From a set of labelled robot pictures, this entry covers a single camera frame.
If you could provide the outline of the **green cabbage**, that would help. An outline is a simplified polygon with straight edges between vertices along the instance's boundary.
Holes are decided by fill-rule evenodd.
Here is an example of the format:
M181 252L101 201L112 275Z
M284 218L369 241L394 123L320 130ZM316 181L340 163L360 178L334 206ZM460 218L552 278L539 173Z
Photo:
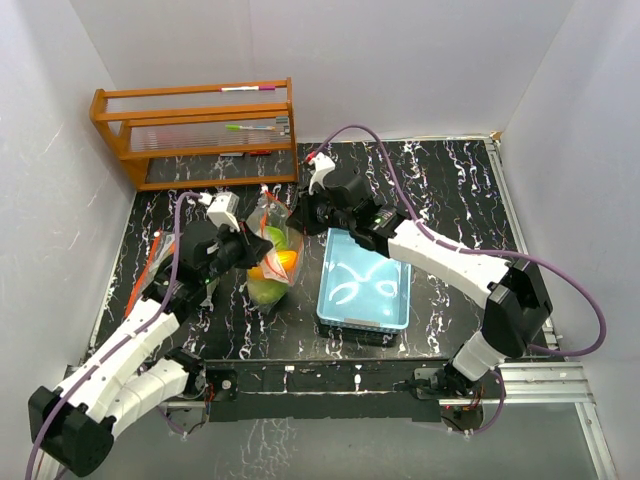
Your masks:
M264 231L269 235L270 241L277 251L288 249L287 236L281 229L274 226L266 226Z
M277 303L289 290L289 285L276 280L253 280L247 282L250 299L257 305Z

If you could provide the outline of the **yellow starfruit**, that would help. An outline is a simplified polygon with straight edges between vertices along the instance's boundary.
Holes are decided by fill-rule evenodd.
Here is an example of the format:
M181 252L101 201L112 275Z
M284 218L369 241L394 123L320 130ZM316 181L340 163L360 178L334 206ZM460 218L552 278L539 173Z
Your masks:
M247 271L247 275L252 280L265 280L265 274L261 267L253 267Z

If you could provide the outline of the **orange yellow mango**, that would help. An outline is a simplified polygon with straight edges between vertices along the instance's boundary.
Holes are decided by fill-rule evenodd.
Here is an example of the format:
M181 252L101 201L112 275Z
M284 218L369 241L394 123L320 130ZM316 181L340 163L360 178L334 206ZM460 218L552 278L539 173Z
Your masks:
M285 271L293 270L298 261L298 253L294 250L280 250L276 252L275 265Z

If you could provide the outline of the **clear orange-zip bag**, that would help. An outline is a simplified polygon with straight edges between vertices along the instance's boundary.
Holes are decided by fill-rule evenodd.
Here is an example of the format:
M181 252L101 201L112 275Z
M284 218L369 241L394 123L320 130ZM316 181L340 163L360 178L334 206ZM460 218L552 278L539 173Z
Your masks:
M177 277L163 312L174 313L182 324L203 308L212 307L218 279L210 275L209 266L217 253L217 230L204 222L188 225L180 234ZM175 235L159 231L146 265L136 281L125 309L128 317L136 303L151 299L161 304L170 283L175 252Z
M269 191L268 187L264 185L261 187L261 193L258 197L254 210L246 220L247 225L256 235L259 235L260 237L269 241L269 235L264 231L265 227L274 226L281 229L287 236L287 250L294 250L298 253L297 265L293 270L285 271L284 269L278 268L275 265L277 252L275 248L273 248L269 252L269 254L258 266L256 266L262 268L266 277L265 280L276 280L278 282L288 284L289 290L297 281L298 273L302 265L304 252L304 242L302 239L302 235L294 229L286 226L286 220L288 219L290 214L290 209L283 202L278 200L276 196ZM262 313L270 312L278 303L277 302L270 305L257 305L252 300L251 302L257 308L257 310Z

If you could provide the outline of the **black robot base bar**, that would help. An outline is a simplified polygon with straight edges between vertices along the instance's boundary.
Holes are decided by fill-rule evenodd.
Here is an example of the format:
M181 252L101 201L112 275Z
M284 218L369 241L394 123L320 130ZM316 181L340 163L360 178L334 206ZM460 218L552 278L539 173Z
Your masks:
M443 362L418 359L209 360L204 391L164 402L202 409L209 422L257 419L394 418L439 422L445 411L479 414L498 399L485 375L464 393L436 391Z

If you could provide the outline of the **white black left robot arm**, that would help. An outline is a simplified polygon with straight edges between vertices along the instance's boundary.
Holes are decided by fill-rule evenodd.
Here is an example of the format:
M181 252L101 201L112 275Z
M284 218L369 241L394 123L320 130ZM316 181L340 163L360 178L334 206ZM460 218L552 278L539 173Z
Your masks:
M145 360L212 297L228 271L250 269L274 249L261 227L205 220L170 236L158 252L122 324L54 389L38 387L28 400L34 452L43 452L78 477L93 473L117 437L165 400L200 396L202 362L181 348Z

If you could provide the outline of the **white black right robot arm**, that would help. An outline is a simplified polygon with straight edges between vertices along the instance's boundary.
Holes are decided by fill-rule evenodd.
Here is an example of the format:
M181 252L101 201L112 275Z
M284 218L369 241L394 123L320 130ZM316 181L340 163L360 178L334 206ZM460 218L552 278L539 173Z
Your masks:
M286 224L306 236L344 230L359 247L434 275L483 309L480 329L444 367L418 383L433 392L471 395L487 372L526 353L552 312L535 263L510 263L425 235L406 208L375 199L361 178L299 189Z

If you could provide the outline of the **light blue plastic basket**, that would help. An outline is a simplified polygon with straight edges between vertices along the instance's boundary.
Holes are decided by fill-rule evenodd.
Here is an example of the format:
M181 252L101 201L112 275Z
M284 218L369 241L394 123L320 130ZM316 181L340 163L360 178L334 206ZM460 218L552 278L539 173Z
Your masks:
M320 323L384 334L409 326L412 268L361 248L348 232L327 234L316 314Z

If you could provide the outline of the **grey binder clip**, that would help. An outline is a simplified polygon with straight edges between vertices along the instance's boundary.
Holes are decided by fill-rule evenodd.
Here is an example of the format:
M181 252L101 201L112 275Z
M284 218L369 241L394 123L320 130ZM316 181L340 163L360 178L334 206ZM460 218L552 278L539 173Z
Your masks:
M291 133L290 119L288 116L277 116L275 118L275 131L280 136L288 136Z

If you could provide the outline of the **wooden shelf rack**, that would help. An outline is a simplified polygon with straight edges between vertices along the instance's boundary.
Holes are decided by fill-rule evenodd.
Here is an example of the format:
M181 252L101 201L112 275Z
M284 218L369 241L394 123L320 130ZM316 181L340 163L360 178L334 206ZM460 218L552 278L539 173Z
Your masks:
M274 91L222 93L220 88L275 85ZM228 131L226 124L275 126L288 116L291 133ZM289 183L298 179L293 81L246 81L177 87L96 90L89 118L137 191ZM272 150L268 156L248 152ZM201 179L152 177L156 163L228 159L224 168Z

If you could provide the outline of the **green capped marker pen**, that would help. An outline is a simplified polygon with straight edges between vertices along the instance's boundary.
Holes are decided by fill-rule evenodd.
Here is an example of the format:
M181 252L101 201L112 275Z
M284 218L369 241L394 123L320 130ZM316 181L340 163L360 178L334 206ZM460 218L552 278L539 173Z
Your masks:
M239 125L239 124L226 124L225 129L228 131L266 131L266 132L275 132L277 130L275 126Z

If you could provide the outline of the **pink white marker pen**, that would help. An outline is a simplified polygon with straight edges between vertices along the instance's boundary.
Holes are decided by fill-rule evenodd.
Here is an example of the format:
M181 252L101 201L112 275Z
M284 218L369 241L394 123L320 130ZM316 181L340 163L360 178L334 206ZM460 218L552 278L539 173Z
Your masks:
M260 92L260 91L274 91L276 90L275 85L243 85L243 86L233 86L233 87L222 87L220 88L220 92L222 93L233 93L233 92Z

